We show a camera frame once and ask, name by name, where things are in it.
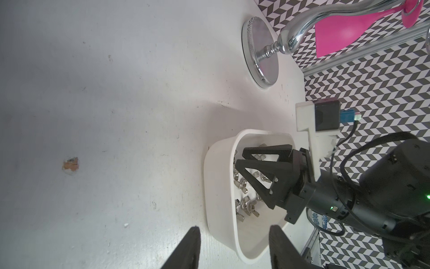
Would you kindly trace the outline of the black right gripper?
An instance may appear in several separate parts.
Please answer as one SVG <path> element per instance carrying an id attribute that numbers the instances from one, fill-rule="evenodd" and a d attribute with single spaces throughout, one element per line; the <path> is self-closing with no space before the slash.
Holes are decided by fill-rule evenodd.
<path id="1" fill-rule="evenodd" d="M 292 151 L 298 159 L 290 161 Z M 242 157 L 235 168 L 270 209 L 278 206 L 286 210 L 285 221 L 297 223 L 304 209 L 309 208 L 343 223 L 351 222 L 347 207 L 351 208 L 355 201 L 352 189 L 342 177 L 324 170 L 316 180 L 309 150 L 293 150 L 290 144 L 247 147 Z M 252 170 L 269 178 L 270 184 L 263 184 Z"/>

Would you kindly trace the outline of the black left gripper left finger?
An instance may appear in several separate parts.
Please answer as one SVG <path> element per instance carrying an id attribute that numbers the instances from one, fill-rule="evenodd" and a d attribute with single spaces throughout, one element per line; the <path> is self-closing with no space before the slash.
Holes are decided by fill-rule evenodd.
<path id="1" fill-rule="evenodd" d="M 201 233 L 198 226 L 191 227 L 162 269 L 197 269 L 201 248 Z"/>

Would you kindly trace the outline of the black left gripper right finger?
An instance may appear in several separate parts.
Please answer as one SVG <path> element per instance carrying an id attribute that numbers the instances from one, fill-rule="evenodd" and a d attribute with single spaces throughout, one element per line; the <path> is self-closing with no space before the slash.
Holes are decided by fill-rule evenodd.
<path id="1" fill-rule="evenodd" d="M 273 269 L 322 269 L 311 261 L 311 248 L 297 251 L 284 231 L 272 225 L 269 231 L 269 250 Z"/>

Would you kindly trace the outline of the white storage box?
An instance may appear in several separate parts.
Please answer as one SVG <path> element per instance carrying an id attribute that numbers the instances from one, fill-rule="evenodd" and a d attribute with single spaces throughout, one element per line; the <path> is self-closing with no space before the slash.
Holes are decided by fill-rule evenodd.
<path id="1" fill-rule="evenodd" d="M 314 230 L 305 213 L 297 223 L 290 224 L 284 220 L 286 213 L 283 209 L 271 210 L 263 202 L 256 205 L 259 216 L 241 212 L 244 221 L 237 219 L 235 201 L 245 194 L 234 185 L 234 159 L 241 158 L 244 148 L 264 143 L 268 146 L 295 144 L 287 133 L 243 130 L 234 137 L 214 143 L 206 154 L 203 167 L 209 232 L 250 265 L 268 252 L 271 225 L 279 225 L 299 252 L 304 250 Z"/>

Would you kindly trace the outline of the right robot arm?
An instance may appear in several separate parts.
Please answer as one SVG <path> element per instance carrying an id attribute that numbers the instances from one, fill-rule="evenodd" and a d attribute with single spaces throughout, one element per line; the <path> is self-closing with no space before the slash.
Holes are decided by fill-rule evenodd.
<path id="1" fill-rule="evenodd" d="M 304 209 L 377 236 L 386 257 L 405 269 L 430 266 L 430 145 L 408 132 L 379 137 L 362 151 L 388 142 L 398 146 L 353 182 L 322 171 L 314 176 L 311 155 L 291 145 L 245 148 L 236 170 L 271 209 L 295 224 Z"/>

